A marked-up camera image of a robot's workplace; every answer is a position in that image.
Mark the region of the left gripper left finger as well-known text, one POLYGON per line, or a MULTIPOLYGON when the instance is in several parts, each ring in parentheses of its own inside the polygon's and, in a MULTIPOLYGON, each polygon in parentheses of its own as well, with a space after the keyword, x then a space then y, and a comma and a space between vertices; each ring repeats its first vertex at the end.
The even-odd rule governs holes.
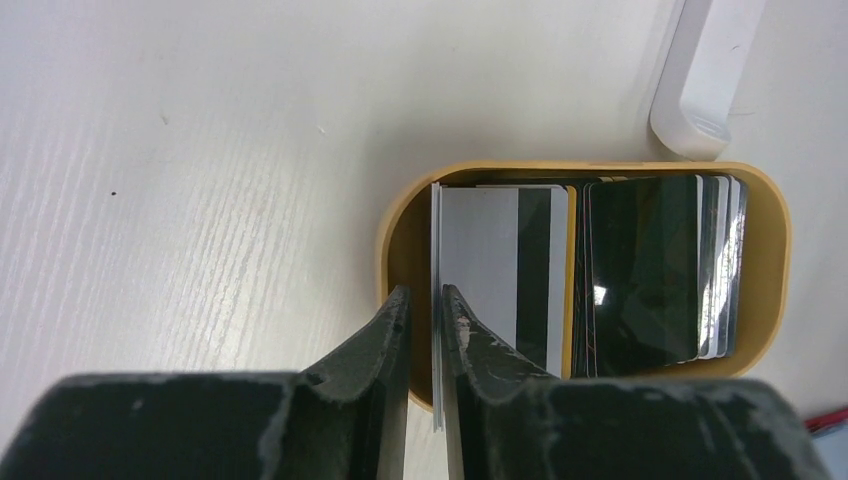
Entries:
POLYGON ((78 375, 34 405, 5 479, 399 479, 411 293, 300 372, 78 375))

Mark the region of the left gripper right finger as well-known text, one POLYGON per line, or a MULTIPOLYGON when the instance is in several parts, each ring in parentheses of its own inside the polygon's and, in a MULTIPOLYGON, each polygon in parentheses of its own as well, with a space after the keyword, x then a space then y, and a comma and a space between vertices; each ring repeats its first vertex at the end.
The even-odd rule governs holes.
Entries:
POLYGON ((792 407, 746 379, 550 375, 442 291, 453 479, 825 479, 792 407))

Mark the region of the yellow oval card tray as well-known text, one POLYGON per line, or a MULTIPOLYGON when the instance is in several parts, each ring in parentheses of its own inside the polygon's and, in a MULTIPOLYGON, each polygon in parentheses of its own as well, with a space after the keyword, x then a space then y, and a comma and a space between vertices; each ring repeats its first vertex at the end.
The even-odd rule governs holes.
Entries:
POLYGON ((378 304, 392 290, 412 290, 412 353, 409 397, 432 412, 430 306, 430 194, 433 182, 471 183, 495 178, 671 175, 715 171, 749 188, 741 260, 738 341, 728 359, 693 362, 650 371, 652 377, 740 377, 768 352, 781 328, 789 286, 792 226, 777 185, 759 169, 739 162, 588 162, 493 159, 456 163, 409 183, 389 204, 375 235, 378 304))

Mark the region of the red card holder wallet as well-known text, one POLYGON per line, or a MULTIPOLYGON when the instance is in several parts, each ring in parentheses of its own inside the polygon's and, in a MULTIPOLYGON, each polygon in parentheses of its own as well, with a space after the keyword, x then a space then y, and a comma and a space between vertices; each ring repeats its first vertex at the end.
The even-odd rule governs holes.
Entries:
POLYGON ((847 409, 808 419, 805 426, 831 478, 847 480, 847 409))

